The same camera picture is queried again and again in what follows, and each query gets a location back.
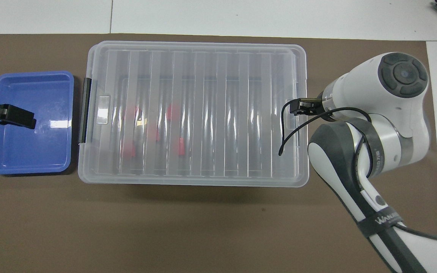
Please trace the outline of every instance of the translucent organizer box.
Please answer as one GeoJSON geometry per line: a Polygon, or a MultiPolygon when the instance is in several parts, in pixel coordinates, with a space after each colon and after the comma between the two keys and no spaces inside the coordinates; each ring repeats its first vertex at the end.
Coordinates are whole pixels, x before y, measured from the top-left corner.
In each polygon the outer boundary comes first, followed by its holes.
{"type": "MultiPolygon", "coordinates": [[[[307,95],[298,45],[104,41],[89,52],[87,78],[79,154],[87,183],[308,180],[306,130],[278,156],[281,108],[307,95]]],[[[285,118],[287,132],[305,121],[285,118]]]]}

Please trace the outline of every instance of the blue plastic tray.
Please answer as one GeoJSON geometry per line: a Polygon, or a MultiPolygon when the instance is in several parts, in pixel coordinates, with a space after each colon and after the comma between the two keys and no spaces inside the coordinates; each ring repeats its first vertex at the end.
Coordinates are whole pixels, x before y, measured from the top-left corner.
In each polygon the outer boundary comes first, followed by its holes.
{"type": "Polygon", "coordinates": [[[35,113],[34,130],[0,125],[0,174],[57,173],[71,161],[73,76],[67,71],[0,76],[0,104],[35,113]]]}

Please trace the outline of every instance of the white table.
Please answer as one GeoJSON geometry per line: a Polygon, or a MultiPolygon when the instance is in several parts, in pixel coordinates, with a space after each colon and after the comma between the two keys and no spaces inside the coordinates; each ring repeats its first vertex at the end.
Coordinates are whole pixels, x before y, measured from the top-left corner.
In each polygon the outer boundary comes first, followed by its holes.
{"type": "Polygon", "coordinates": [[[161,33],[427,43],[437,132],[437,12],[430,0],[0,0],[0,33],[161,33]]]}

